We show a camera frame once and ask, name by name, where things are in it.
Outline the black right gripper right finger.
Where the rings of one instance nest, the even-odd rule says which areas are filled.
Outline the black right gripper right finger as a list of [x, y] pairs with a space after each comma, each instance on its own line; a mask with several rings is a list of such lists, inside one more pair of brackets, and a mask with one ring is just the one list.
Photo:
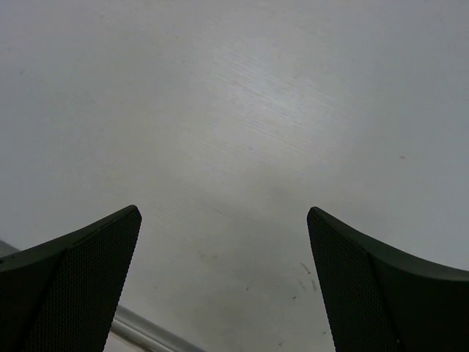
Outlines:
[[336, 351], [467, 351], [468, 272], [312, 207], [307, 225]]

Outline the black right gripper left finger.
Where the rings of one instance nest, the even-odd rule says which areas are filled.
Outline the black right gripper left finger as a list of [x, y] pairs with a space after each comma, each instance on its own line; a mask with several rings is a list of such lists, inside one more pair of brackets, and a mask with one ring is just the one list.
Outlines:
[[1, 257], [1, 350], [103, 351], [140, 226], [129, 205]]

